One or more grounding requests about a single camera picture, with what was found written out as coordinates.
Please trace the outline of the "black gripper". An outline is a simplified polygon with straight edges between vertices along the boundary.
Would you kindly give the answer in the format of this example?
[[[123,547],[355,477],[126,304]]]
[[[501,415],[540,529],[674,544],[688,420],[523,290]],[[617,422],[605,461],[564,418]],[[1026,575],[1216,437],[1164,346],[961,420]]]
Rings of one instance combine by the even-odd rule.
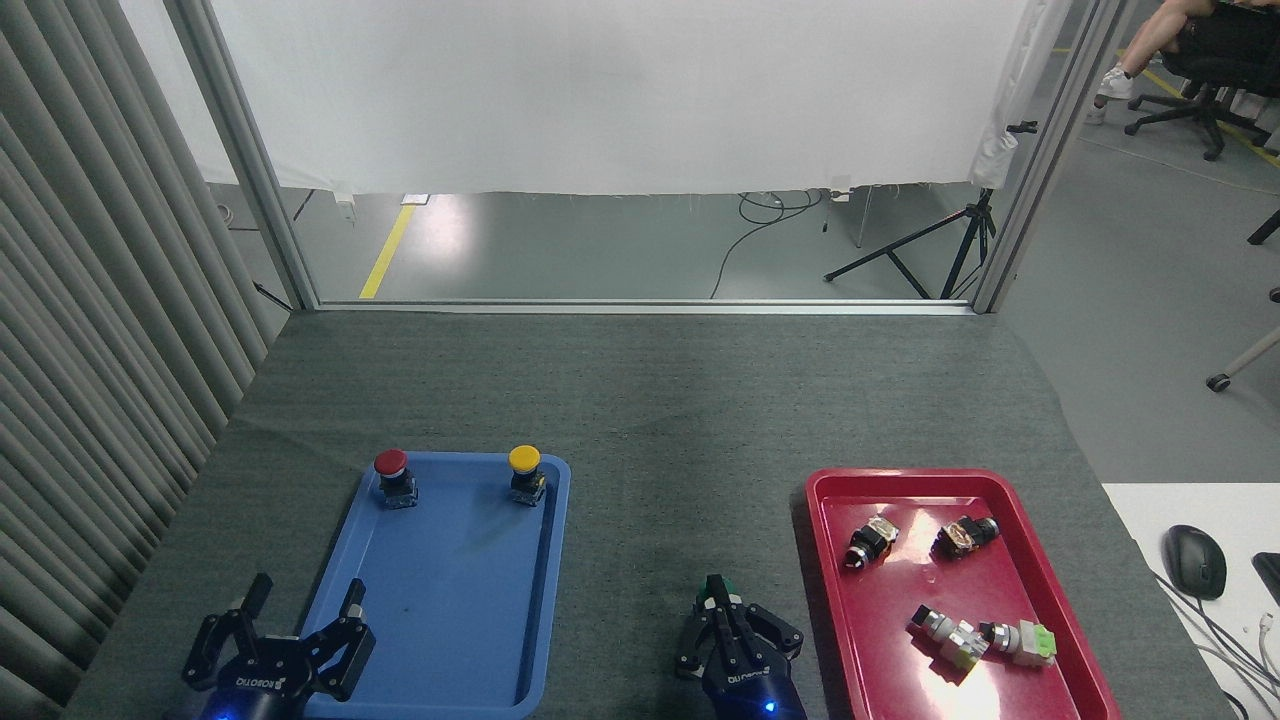
[[[239,600],[198,626],[182,680],[192,691],[212,688],[201,719],[300,719],[312,694],[347,702],[355,693],[378,642],[362,606],[364,580],[353,578],[337,618],[302,641],[259,641],[253,621],[273,585],[257,573]],[[220,666],[228,641],[237,655]]]
[[[701,679],[716,719],[806,719],[791,662],[803,642],[796,626],[742,601],[731,580],[708,575],[678,634],[675,673]]]

